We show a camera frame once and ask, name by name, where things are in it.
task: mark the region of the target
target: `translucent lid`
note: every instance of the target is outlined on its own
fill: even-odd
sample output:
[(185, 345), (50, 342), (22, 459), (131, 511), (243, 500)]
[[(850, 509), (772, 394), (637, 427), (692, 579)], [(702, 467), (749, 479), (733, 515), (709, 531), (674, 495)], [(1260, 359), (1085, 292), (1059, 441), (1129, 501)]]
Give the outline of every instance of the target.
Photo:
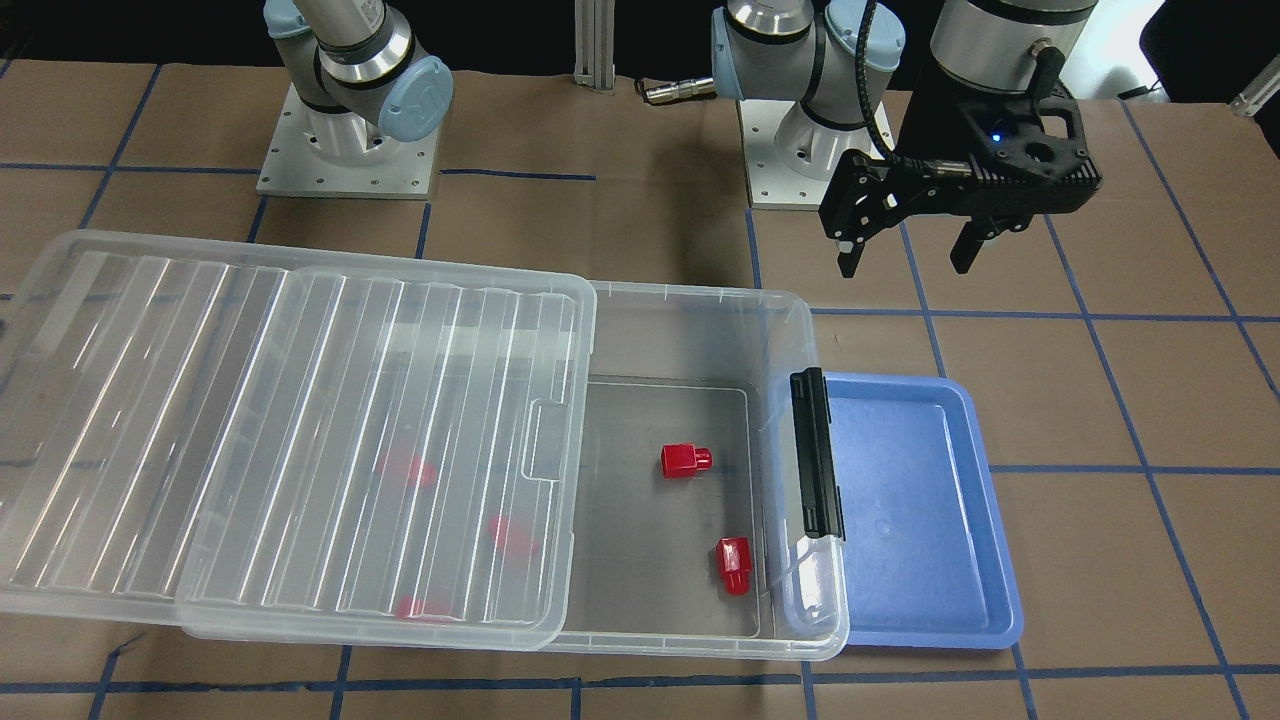
[(581, 278), (83, 231), (0, 336), (0, 610), (378, 644), (563, 624)]

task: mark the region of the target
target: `lid handle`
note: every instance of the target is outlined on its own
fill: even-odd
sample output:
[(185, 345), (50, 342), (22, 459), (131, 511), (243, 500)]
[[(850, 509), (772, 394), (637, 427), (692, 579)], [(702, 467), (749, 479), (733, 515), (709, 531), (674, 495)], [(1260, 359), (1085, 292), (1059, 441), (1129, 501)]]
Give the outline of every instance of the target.
[(836, 468), (831, 461), (831, 404), (822, 368), (791, 375), (791, 401), (805, 534), (810, 538), (836, 536), (845, 539), (845, 514), (840, 506)]

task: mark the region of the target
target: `metal base plate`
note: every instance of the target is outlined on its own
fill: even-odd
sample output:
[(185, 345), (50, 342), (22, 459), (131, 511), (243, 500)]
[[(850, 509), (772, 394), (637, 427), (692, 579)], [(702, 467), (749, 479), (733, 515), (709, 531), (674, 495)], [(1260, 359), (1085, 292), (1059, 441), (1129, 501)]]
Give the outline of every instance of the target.
[[(385, 142), (397, 141), (387, 138)], [(257, 178), (257, 191), (288, 197), (428, 200), (439, 143), (440, 131), (436, 129), (422, 140), (399, 143), (379, 163), (335, 165), (311, 149), (305, 106), (289, 86), (271, 147), (262, 161), (262, 174)]]
[[(742, 100), (737, 104), (739, 118), (742, 120), (742, 154), (746, 158), (751, 208), (817, 210), (827, 192), (826, 181), (815, 181), (788, 168), (773, 145), (773, 136), (792, 105), (795, 102), (788, 100)], [(876, 109), (876, 124), (892, 147), (893, 136), (888, 129), (884, 105)]]

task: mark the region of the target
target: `black wire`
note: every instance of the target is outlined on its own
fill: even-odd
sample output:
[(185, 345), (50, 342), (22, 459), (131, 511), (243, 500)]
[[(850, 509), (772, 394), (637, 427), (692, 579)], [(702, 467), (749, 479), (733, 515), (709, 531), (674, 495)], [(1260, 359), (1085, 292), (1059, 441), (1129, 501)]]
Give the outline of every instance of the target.
[(872, 20), (876, 19), (876, 0), (867, 0), (863, 10), (863, 24), (858, 28), (858, 49), (854, 53), (854, 77), (858, 79), (858, 105), (863, 111), (863, 120), (867, 123), (867, 132), (872, 135), (872, 143), (886, 160), (893, 160), (893, 151), (890, 150), (884, 137), (879, 133), (876, 123), (876, 110), (872, 108), (870, 97), (867, 96), (867, 41), (872, 36)]

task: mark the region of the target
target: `blue plastic tray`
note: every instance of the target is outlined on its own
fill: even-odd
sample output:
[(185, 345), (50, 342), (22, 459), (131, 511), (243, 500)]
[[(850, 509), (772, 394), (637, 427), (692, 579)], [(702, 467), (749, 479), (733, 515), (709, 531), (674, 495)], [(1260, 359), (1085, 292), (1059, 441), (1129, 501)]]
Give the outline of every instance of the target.
[(937, 378), (827, 373), (849, 644), (1006, 648), (1023, 610), (973, 400)]

